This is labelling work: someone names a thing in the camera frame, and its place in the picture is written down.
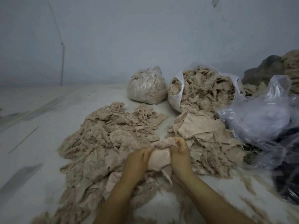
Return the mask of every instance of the forearm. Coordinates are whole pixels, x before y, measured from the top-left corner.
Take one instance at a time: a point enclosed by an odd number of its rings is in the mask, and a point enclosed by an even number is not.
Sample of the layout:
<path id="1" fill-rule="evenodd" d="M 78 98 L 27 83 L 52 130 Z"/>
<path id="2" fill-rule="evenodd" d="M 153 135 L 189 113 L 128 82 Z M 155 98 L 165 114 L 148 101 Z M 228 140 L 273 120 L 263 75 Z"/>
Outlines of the forearm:
<path id="1" fill-rule="evenodd" d="M 186 177 L 183 184 L 194 205 L 208 224 L 255 223 L 223 200 L 195 174 Z"/>
<path id="2" fill-rule="evenodd" d="M 100 208 L 93 224 L 121 224 L 124 223 L 134 186 L 120 180 L 113 187 L 110 196 Z"/>

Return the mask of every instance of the floor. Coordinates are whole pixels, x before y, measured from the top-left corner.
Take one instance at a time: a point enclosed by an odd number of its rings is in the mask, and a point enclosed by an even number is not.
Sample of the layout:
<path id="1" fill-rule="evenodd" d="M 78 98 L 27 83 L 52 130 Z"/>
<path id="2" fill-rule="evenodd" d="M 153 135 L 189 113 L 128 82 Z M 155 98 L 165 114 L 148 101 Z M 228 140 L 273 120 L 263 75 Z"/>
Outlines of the floor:
<path id="1" fill-rule="evenodd" d="M 113 101 L 124 102 L 127 111 L 139 105 L 126 97 L 125 85 L 0 89 L 0 223 L 29 223 L 35 215 L 57 209 L 65 189 L 59 167 L 68 161 L 56 149 L 89 113 Z M 167 101 L 153 108 L 170 116 L 157 130 L 164 138 L 178 113 Z M 201 178 L 251 217 L 261 209 L 268 216 L 265 223 L 299 223 L 299 208 L 277 196 L 269 173 L 238 168 L 231 174 L 229 180 Z M 179 204 L 173 194 L 162 192 L 135 213 L 167 223 L 178 219 Z"/>

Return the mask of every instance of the wall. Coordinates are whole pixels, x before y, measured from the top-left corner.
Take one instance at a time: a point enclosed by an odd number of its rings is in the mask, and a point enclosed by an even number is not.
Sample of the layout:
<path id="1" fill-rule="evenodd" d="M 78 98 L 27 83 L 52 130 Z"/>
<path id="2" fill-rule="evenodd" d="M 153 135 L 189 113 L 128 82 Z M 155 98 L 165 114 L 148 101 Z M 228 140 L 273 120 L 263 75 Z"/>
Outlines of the wall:
<path id="1" fill-rule="evenodd" d="M 0 51 L 1 71 L 8 72 L 1 79 L 13 84 L 58 81 L 60 41 L 44 1 L 35 2 L 26 5 L 30 12 L 18 4 L 5 22 L 25 32 L 9 45 L 0 38 L 9 48 L 8 56 Z M 299 49 L 299 0 L 220 0 L 215 8 L 211 2 L 50 0 L 65 44 L 64 85 L 124 83 L 155 64 L 169 82 L 193 61 L 242 76 L 271 54 Z"/>
<path id="2" fill-rule="evenodd" d="M 47 0 L 0 0 L 0 86 L 60 85 L 61 67 Z"/>

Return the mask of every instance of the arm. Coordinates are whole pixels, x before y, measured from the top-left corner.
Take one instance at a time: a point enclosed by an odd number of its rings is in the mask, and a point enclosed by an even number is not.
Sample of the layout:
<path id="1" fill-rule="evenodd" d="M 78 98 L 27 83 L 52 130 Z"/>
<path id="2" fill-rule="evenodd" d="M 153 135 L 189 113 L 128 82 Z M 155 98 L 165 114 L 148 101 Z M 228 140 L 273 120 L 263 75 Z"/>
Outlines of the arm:
<path id="1" fill-rule="evenodd" d="M 122 177 L 98 211 L 93 224 L 122 224 L 125 222 L 133 190 L 146 173 L 152 151 L 153 148 L 143 148 L 128 155 Z"/>
<path id="2" fill-rule="evenodd" d="M 171 166 L 180 184 L 208 224 L 255 223 L 227 203 L 191 167 L 190 152 L 183 138 L 175 137 L 180 147 L 171 149 Z"/>

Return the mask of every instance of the hanging object on wall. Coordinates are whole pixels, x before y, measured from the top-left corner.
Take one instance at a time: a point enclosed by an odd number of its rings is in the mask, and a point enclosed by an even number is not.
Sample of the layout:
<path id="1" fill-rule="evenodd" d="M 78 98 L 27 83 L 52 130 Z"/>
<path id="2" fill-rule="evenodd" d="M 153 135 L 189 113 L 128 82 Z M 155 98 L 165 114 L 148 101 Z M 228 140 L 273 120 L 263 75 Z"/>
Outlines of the hanging object on wall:
<path id="1" fill-rule="evenodd" d="M 216 7 L 219 3 L 219 0 L 212 0 L 213 7 Z"/>

